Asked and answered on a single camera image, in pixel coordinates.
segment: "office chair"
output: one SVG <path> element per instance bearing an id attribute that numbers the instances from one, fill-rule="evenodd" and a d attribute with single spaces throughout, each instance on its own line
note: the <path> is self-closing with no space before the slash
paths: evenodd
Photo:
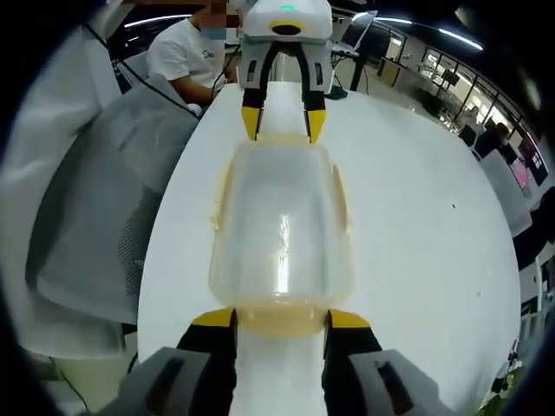
<path id="1" fill-rule="evenodd" d="M 459 133 L 459 137 L 468 147 L 472 147 L 476 142 L 477 134 L 470 126 L 464 126 Z"/>
<path id="2" fill-rule="evenodd" d="M 482 159 L 480 166 L 497 195 L 511 235 L 518 236 L 532 225 L 532 217 L 513 171 L 497 150 Z"/>
<path id="3" fill-rule="evenodd" d="M 162 77 L 149 82 L 183 102 Z M 143 85 L 105 108 L 75 140 L 43 197 L 28 285 L 65 308 L 136 324 L 150 233 L 197 123 Z"/>

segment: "pink screen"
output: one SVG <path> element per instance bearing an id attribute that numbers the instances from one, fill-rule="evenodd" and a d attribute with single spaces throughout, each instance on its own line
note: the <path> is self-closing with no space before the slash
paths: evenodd
<path id="1" fill-rule="evenodd" d="M 528 184 L 528 169 L 519 159 L 516 159 L 511 165 L 514 177 L 519 181 L 521 188 L 524 188 Z"/>

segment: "monitor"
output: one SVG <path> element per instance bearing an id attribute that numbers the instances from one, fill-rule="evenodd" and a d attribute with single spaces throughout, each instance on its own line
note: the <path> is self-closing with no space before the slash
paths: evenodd
<path id="1" fill-rule="evenodd" d="M 363 14 L 354 16 L 350 26 L 343 34 L 341 42 L 349 45 L 353 50 L 357 50 L 361 44 L 362 38 L 366 35 L 370 24 L 374 22 L 374 18 L 377 14 L 377 11 L 367 11 Z"/>
<path id="2" fill-rule="evenodd" d="M 443 71 L 443 75 L 441 76 L 441 78 L 443 78 L 452 86 L 457 85 L 457 82 L 459 82 L 460 79 L 460 77 L 455 72 L 449 70 Z"/>
<path id="3" fill-rule="evenodd" d="M 521 188 L 526 187 L 528 185 L 528 169 L 526 165 L 522 163 L 522 160 L 516 159 L 513 164 L 511 165 L 511 170 L 513 171 L 514 177 L 519 182 Z"/>
<path id="4" fill-rule="evenodd" d="M 523 130 L 520 126 L 516 127 L 519 130 L 522 141 L 519 145 L 520 153 L 524 157 L 525 163 L 530 169 L 532 176 L 538 186 L 541 186 L 543 182 L 547 179 L 549 172 L 545 166 L 544 158 L 541 156 L 534 139 L 530 134 Z"/>
<path id="5" fill-rule="evenodd" d="M 387 30 L 370 26 L 362 37 L 357 52 L 366 58 L 367 63 L 378 67 L 382 58 L 388 53 L 391 35 Z"/>

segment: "window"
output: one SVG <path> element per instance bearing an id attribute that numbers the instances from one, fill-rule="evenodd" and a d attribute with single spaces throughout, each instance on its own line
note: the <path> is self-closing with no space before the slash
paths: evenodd
<path id="1" fill-rule="evenodd" d="M 447 83 L 444 82 L 445 80 L 441 77 L 445 71 L 455 71 L 457 67 L 457 62 L 453 59 L 442 55 L 440 58 L 439 63 L 437 64 L 437 76 L 433 79 L 433 81 L 438 85 L 443 85 L 447 87 Z"/>
<path id="2" fill-rule="evenodd" d="M 404 39 L 392 34 L 391 38 L 389 39 L 388 51 L 386 52 L 385 57 L 393 61 L 398 61 L 399 56 L 401 56 L 403 43 Z"/>
<path id="3" fill-rule="evenodd" d="M 472 88 L 468 101 L 465 104 L 465 108 L 477 107 L 478 117 L 476 120 L 478 121 L 478 124 L 482 124 L 486 120 L 486 116 L 488 115 L 492 104 L 493 97 L 480 80 L 476 82 L 476 86 Z"/>
<path id="4" fill-rule="evenodd" d="M 427 49 L 420 73 L 427 78 L 433 78 L 439 61 L 440 53 L 436 50 Z"/>
<path id="5" fill-rule="evenodd" d="M 505 109 L 505 112 L 510 116 L 511 122 L 516 124 L 520 118 L 520 111 L 507 99 L 503 94 L 499 94 L 497 101 Z"/>
<path id="6" fill-rule="evenodd" d="M 470 92 L 470 88 L 472 88 L 476 74 L 462 65 L 459 65 L 455 73 L 459 76 L 459 82 L 457 82 L 457 85 L 449 84 L 447 89 L 457 98 L 458 101 L 460 101 L 460 104 L 462 105 Z"/>
<path id="7" fill-rule="evenodd" d="M 521 156 L 519 146 L 520 146 L 520 143 L 522 143 L 522 140 L 524 139 L 524 137 L 522 136 L 523 134 L 522 132 L 523 130 L 521 129 L 521 127 L 516 126 L 513 131 L 513 134 L 511 134 L 511 137 L 509 138 L 509 143 L 511 143 L 511 146 L 513 147 L 513 149 L 515 149 L 515 151 L 519 156 Z"/>
<path id="8" fill-rule="evenodd" d="M 503 114 L 504 111 L 501 110 L 499 104 L 495 104 L 492 108 L 491 113 L 489 114 L 489 117 L 495 121 L 495 124 L 497 123 L 503 123 L 504 125 L 506 125 L 506 127 L 509 129 L 509 132 L 511 132 L 514 128 L 514 124 L 509 121 L 509 119 L 507 117 L 505 117 L 505 115 Z"/>

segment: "plastic container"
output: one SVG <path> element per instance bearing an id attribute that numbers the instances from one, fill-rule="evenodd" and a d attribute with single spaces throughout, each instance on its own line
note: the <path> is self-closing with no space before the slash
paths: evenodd
<path id="1" fill-rule="evenodd" d="M 353 289 L 339 172 L 320 146 L 248 142 L 225 179 L 210 287 L 264 334 L 319 331 Z"/>

